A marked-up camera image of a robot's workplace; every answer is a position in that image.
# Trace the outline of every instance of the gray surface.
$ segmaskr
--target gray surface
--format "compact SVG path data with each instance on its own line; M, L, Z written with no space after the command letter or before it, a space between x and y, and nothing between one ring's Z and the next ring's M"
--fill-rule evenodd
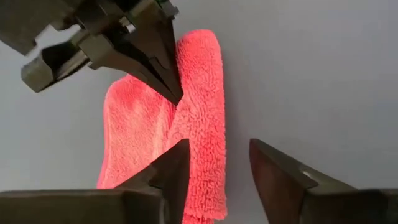
M355 187L398 187L397 1L173 3L180 9L177 37L210 28L223 49L224 223L265 222L249 138ZM103 97L120 74L84 70L35 95L19 81L23 57L3 45L0 56L0 188L94 186L103 156Z
M48 29L38 44L72 33ZM93 188L104 151L104 96L123 73L86 68L36 94L19 72L37 53L25 58L0 42L0 190Z

